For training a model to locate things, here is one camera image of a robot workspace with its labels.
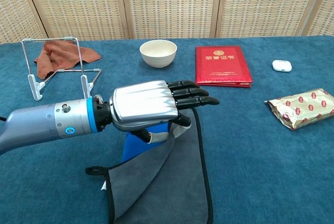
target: gray cloth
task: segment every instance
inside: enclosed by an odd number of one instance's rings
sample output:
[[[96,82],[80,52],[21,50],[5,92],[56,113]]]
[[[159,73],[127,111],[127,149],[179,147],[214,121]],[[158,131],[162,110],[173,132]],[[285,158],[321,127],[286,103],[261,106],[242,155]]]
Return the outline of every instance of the gray cloth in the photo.
[[[172,124],[166,142],[105,170],[110,223],[212,223],[197,112],[182,113],[192,126],[180,137]]]

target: wicker panel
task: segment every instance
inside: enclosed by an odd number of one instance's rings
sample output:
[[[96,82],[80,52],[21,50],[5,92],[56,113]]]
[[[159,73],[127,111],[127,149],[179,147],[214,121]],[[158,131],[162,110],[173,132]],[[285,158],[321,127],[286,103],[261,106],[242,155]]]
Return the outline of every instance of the wicker panel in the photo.
[[[293,36],[309,0],[222,0],[219,37]]]
[[[308,35],[334,35],[334,0],[324,0]]]
[[[42,37],[27,0],[0,0],[0,43]]]
[[[117,0],[34,0],[49,37],[122,39]]]
[[[213,1],[128,0],[128,21],[133,30],[130,35],[140,39],[208,38]]]

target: foil wrapper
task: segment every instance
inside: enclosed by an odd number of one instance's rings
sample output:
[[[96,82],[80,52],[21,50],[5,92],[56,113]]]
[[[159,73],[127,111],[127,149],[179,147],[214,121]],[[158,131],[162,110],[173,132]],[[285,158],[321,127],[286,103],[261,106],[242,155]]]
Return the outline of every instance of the foil wrapper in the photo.
[[[281,123],[298,129],[334,116],[334,97],[323,88],[265,101]]]

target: white bowl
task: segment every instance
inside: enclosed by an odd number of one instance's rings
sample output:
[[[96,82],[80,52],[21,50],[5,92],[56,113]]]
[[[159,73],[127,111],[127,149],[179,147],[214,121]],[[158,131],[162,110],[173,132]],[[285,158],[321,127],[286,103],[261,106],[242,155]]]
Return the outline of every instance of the white bowl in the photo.
[[[163,68],[175,59],[177,46],[168,40],[150,40],[141,45],[139,50],[148,65]]]

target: blue tablecloth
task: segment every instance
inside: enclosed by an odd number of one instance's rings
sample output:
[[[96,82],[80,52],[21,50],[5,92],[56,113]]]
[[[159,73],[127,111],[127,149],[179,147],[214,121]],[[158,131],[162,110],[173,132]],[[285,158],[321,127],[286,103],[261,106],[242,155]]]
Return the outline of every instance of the blue tablecloth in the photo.
[[[205,87],[221,103],[198,108],[214,223],[334,223],[334,117],[291,131],[264,104],[315,88],[334,95],[334,37],[171,40],[178,51],[163,69],[143,62],[139,47],[147,40],[82,42],[102,56],[85,64],[103,69],[92,94],[107,100],[120,86],[156,79],[194,80],[195,46],[240,45],[253,86]],[[31,63],[41,47],[27,44]],[[290,61],[292,71],[272,70],[271,62],[277,59]],[[0,45],[0,116],[18,108],[83,98],[80,75],[67,73],[57,74],[36,102],[27,74],[20,43]],[[103,179],[86,175],[85,168],[120,163],[125,137],[109,126],[98,134],[0,156],[0,223],[106,223]]]

